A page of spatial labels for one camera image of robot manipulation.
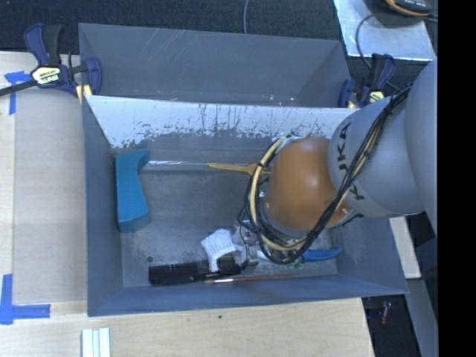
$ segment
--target blue clamp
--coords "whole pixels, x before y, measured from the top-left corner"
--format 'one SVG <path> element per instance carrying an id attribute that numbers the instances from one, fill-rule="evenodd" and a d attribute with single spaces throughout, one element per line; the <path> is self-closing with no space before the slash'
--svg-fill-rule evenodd
<path id="1" fill-rule="evenodd" d="M 77 97 L 79 85 L 74 81 L 74 75 L 85 71 L 88 72 L 91 93 L 99 94 L 103 84 L 99 59 L 90 57 L 85 60 L 84 65 L 75 67 L 71 66 L 70 59 L 69 66 L 62 65 L 57 50 L 60 31 L 61 25 L 35 24 L 27 29 L 25 44 L 36 58 L 38 66 L 30 73 L 30 80 L 0 89 L 0 96 L 37 86 L 41 89 L 57 89 Z"/>
<path id="2" fill-rule="evenodd" d="M 0 324 L 11 325 L 25 318 L 50 318 L 50 304 L 15 306 L 12 304 L 12 274 L 3 276 L 0 300 Z"/>

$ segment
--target blue handle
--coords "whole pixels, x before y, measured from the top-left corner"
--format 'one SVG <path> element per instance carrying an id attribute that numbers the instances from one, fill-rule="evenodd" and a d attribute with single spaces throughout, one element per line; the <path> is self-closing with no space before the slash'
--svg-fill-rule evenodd
<path id="1" fill-rule="evenodd" d="M 50 60 L 45 42 L 43 41 L 44 28 L 43 24 L 35 24 L 25 32 L 25 43 L 28 51 L 35 56 L 38 66 L 46 66 Z"/>
<path id="2" fill-rule="evenodd" d="M 86 67 L 89 73 L 89 87 L 94 95 L 98 95 L 103 85 L 103 72 L 99 59 L 96 57 L 86 58 Z"/>
<path id="3" fill-rule="evenodd" d="M 337 257 L 341 253 L 340 247 L 333 247 L 329 250 L 307 250 L 304 255 L 304 262 L 319 262 Z"/>

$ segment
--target blue foam block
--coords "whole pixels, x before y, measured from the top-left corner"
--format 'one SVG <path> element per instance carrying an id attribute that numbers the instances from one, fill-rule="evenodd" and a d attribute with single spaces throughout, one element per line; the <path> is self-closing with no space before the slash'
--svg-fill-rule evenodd
<path id="1" fill-rule="evenodd" d="M 138 176 L 149 161 L 149 151 L 141 149 L 124 153 L 116 156 L 115 161 L 119 230 L 136 231 L 150 222 L 149 208 Z"/>

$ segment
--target white object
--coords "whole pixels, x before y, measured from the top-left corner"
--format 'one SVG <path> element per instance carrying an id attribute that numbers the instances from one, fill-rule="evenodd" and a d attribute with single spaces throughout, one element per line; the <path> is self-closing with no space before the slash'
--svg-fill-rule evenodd
<path id="1" fill-rule="evenodd" d="M 203 249 L 208 255 L 208 265 L 211 272 L 219 270 L 216 261 L 218 258 L 236 251 L 236 246 L 231 239 L 231 232 L 219 229 L 201 241 Z"/>
<path id="2" fill-rule="evenodd" d="M 83 329 L 81 338 L 82 357 L 111 357 L 109 328 Z"/>

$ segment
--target gray plastic surface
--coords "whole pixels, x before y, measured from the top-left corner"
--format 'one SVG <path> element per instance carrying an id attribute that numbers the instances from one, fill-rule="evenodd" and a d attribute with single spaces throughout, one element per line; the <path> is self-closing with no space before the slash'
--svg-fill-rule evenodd
<path id="1" fill-rule="evenodd" d="M 100 94 L 185 102 L 337 107 L 348 78 L 334 40 L 80 24 Z"/>
<path id="2" fill-rule="evenodd" d="M 115 153 L 127 149 L 109 148 L 88 103 L 83 105 L 90 316 L 295 303 L 407 291 L 389 222 L 370 218 L 355 219 L 321 239 L 326 242 L 318 246 L 343 248 L 335 260 L 307 263 L 302 269 L 261 262 L 255 269 L 245 270 L 250 275 L 298 273 L 291 280 L 231 286 L 151 286 L 147 281 L 148 266 L 205 257 L 199 241 L 218 227 L 233 225 L 247 178 L 228 172 L 147 170 L 140 178 L 145 183 L 152 222 L 135 233 L 121 234 L 114 218 L 112 162 Z M 227 141 L 241 147 L 233 147 L 232 152 L 222 149 L 220 161 L 249 162 L 261 154 L 271 139 L 159 137 L 138 147 L 150 149 L 155 159 L 206 161 Z"/>
<path id="3" fill-rule="evenodd" d="M 170 112 L 176 112 L 187 101 L 226 103 L 225 107 L 232 103 L 336 107 L 338 93 L 348 77 L 341 43 L 336 41 L 81 25 L 80 44 L 82 57 L 99 57 L 103 64 L 102 94 L 184 101 L 176 102 Z M 117 103 L 111 100 L 108 104 L 118 114 L 114 110 Z M 141 119 L 136 123 L 135 114 L 132 127 L 149 123 Z M 87 101 L 83 103 L 83 125 L 90 316 L 407 291 L 389 221 L 371 218 L 356 219 L 322 234 L 318 247 L 343 248 L 334 260 L 306 263 L 303 268 L 263 261 L 244 271 L 270 277 L 297 273 L 296 278 L 224 286 L 151 286 L 147 279 L 151 263 L 204 258 L 199 241 L 217 228 L 233 226 L 248 179 L 246 175 L 203 169 L 166 172 L 146 168 L 139 178 L 152 221 L 135 233 L 121 234 L 115 221 L 114 155 L 148 149 L 151 160 L 249 163 L 263 154 L 271 136 L 240 136 L 226 126 L 215 126 L 209 135 L 177 131 L 166 135 L 157 131 L 140 141 L 128 142 L 126 147 L 111 148 L 106 140 L 110 134 L 101 131 Z"/>

